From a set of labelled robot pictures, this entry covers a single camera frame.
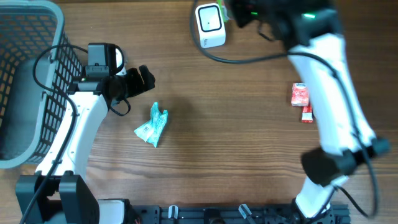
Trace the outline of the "teal snack packet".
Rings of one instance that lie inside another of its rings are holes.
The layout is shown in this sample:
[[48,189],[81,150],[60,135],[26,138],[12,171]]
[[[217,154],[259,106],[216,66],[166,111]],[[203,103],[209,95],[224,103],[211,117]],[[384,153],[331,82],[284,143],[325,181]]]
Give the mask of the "teal snack packet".
[[150,120],[135,129],[134,133],[146,143],[157,147],[162,131],[167,124],[168,115],[168,111],[161,112],[158,102],[155,102],[150,109]]

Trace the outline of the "green snack bag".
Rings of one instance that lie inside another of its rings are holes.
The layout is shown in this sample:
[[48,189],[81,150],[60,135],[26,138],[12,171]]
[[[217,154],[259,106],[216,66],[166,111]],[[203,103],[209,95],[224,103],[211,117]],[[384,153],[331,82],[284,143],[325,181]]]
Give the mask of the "green snack bag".
[[223,17],[223,21],[224,22],[228,22],[230,20],[233,20],[233,16],[230,12],[230,10],[228,9],[228,7],[225,4],[225,0],[216,0],[217,4],[219,5],[220,9],[221,9],[221,14]]

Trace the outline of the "red stick sachet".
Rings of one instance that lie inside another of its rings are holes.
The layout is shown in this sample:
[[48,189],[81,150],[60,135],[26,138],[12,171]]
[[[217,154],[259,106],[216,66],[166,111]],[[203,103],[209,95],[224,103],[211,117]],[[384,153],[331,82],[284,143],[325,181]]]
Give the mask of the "red stick sachet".
[[313,123],[313,110],[311,104],[303,107],[301,122]]

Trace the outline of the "small red white packet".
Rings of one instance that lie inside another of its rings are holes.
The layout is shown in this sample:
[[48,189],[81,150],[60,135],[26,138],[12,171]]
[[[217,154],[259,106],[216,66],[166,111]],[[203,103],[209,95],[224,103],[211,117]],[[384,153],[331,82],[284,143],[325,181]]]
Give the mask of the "small red white packet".
[[309,92],[305,83],[294,83],[292,86],[292,106],[308,106]]

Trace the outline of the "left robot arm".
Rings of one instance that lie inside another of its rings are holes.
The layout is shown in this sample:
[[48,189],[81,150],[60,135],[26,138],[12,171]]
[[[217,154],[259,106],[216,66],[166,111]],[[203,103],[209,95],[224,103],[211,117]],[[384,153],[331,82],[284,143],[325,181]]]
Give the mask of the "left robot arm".
[[125,68],[121,48],[90,43],[88,65],[72,79],[65,114],[49,152],[32,175],[22,175],[16,196],[21,223],[139,223],[128,199],[97,200],[85,182],[88,157],[112,103],[127,102],[155,87],[145,65]]

